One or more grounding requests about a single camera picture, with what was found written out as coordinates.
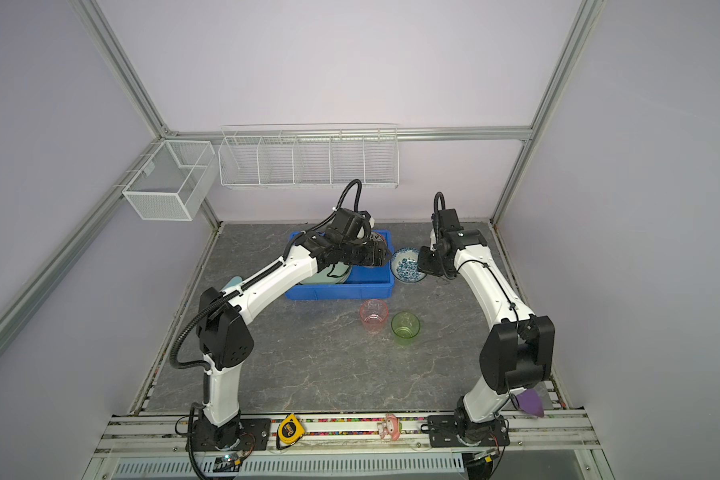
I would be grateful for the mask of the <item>dark rimmed bottom bowl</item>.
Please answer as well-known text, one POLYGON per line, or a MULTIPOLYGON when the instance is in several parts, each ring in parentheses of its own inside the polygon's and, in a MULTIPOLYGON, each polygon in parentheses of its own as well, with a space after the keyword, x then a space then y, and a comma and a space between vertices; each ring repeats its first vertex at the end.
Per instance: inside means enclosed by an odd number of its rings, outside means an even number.
POLYGON ((390 269, 395 278, 405 283, 418 283, 427 274, 419 270, 420 250, 412 247, 405 247, 397 250, 390 261, 390 269))

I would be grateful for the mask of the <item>light green flower plate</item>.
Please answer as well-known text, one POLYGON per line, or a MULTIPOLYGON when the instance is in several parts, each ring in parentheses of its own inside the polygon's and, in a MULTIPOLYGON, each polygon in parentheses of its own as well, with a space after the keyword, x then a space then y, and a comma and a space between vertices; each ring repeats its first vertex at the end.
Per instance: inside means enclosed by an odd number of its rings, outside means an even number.
POLYGON ((300 282, 300 285, 337 285, 343 284, 351 273, 350 268, 330 269, 326 268, 317 274, 308 277, 300 282))

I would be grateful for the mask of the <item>pink transparent cup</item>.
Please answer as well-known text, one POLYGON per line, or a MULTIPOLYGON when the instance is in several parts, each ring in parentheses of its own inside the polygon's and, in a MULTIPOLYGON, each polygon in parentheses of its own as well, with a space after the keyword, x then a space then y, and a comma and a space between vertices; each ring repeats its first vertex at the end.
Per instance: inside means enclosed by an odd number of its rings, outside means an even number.
POLYGON ((366 300, 359 310, 362 325, 371 334, 379 333, 384 329, 388 315, 388 306, 380 299, 366 300))

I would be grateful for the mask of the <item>green transparent cup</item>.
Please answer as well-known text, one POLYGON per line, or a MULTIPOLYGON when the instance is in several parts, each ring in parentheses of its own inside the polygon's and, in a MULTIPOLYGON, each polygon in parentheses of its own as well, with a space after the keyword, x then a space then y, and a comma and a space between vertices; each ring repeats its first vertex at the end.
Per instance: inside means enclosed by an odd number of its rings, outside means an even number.
POLYGON ((391 330, 398 345, 412 344, 421 331, 421 322, 417 315, 409 311, 396 313, 391 320, 391 330))

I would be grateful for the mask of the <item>blue white patterned bowl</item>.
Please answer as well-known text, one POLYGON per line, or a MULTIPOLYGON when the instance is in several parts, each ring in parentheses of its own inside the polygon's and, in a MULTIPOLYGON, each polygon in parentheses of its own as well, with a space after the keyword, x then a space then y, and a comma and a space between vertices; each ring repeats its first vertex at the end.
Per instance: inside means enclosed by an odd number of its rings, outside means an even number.
POLYGON ((374 250, 379 257, 388 257, 390 250, 386 238, 377 231, 373 231, 371 240, 374 244, 374 250))

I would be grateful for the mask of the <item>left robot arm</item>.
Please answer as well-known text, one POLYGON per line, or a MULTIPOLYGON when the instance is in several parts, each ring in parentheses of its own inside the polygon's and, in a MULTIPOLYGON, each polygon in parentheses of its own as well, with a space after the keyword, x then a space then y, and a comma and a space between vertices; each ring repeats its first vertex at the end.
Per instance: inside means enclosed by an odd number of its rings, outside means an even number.
POLYGON ((178 334, 168 362, 200 367, 203 401, 190 407, 187 449, 230 450, 239 442, 239 385, 255 345, 249 325, 292 287, 334 265, 382 267, 391 252, 374 236, 372 215, 359 208, 362 181, 351 180, 324 220, 290 238, 283 253, 242 283, 201 296, 197 314, 178 334))

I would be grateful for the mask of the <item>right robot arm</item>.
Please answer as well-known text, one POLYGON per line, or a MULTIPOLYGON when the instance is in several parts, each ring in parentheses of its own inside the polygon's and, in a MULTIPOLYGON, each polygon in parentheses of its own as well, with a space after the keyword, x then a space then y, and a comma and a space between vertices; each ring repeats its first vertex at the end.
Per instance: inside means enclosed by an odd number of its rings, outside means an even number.
POLYGON ((449 281, 464 279, 486 318, 480 377, 457 402, 453 430, 467 446, 485 441, 504 446, 508 426, 501 410, 550 378, 555 326, 520 299, 496 266, 484 235, 465 229, 441 192, 434 196, 430 244, 420 249, 418 270, 449 281))

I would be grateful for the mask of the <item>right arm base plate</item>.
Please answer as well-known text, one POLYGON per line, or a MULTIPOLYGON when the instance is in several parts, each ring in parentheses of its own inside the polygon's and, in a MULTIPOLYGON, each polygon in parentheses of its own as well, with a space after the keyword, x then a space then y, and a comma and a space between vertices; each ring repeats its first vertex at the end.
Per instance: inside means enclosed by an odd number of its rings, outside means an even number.
POLYGON ((485 422, 472 422, 456 414, 430 415, 422 431, 428 434, 434 448, 488 448, 510 444, 508 422, 501 415, 485 422))

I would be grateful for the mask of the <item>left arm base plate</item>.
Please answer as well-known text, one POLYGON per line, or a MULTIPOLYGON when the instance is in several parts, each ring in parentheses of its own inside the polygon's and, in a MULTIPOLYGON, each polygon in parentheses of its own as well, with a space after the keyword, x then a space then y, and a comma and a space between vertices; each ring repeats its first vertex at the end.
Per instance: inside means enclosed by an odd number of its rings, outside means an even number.
POLYGON ((271 427, 270 418, 233 419, 218 427, 203 417, 193 422, 187 437, 195 452, 259 451, 267 448, 271 427))

